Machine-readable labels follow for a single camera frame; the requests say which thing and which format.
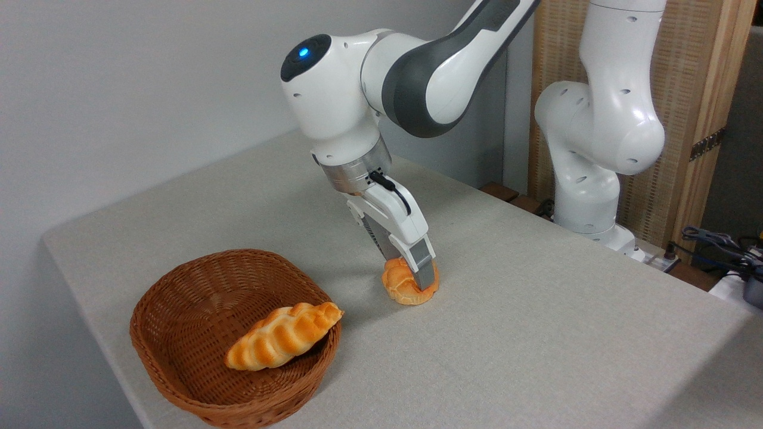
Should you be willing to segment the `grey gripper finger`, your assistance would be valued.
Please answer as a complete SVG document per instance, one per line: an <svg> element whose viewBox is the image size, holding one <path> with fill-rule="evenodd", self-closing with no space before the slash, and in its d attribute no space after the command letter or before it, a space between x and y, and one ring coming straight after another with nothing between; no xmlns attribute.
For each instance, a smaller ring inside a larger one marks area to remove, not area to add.
<svg viewBox="0 0 763 429"><path fill-rule="evenodd" d="M414 244L406 244L398 237L389 236L392 255L387 260L395 260L402 257L408 264L419 289L426 290L435 282L434 260L435 253L431 246L428 235L423 235Z"/></svg>
<svg viewBox="0 0 763 429"><path fill-rule="evenodd" d="M365 214L362 218L362 224L365 230L370 235L376 247L378 247L380 253L384 256L385 260L393 259L393 244L389 239L389 231L379 225L370 214Z"/></svg>

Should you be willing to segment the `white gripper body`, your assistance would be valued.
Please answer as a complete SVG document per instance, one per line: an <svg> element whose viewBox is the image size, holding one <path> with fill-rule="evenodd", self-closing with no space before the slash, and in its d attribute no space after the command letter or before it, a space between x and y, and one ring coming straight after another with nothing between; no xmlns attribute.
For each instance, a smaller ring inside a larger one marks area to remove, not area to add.
<svg viewBox="0 0 763 429"><path fill-rule="evenodd" d="M364 215L370 215L390 235L406 244L414 244L429 231L417 202L399 183L393 191L376 183L363 192L348 194L346 198L359 223L362 223Z"/></svg>

